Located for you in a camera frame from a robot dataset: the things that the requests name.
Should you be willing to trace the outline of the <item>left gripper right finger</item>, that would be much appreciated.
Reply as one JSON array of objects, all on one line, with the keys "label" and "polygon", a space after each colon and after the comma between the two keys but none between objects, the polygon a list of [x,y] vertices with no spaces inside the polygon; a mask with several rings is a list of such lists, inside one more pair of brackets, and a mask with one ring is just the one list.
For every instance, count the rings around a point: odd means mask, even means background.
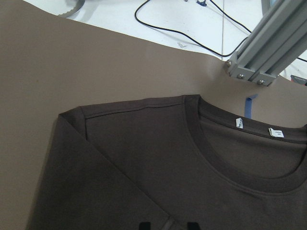
[{"label": "left gripper right finger", "polygon": [[188,222],[187,229],[188,230],[200,230],[200,226],[197,222]]}]

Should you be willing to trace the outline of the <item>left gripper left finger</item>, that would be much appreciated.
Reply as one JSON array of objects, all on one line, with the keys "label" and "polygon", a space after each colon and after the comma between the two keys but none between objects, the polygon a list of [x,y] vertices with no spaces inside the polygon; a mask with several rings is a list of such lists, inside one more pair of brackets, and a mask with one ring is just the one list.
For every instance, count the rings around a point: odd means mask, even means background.
[{"label": "left gripper left finger", "polygon": [[151,222],[141,222],[139,224],[139,230],[151,230]]}]

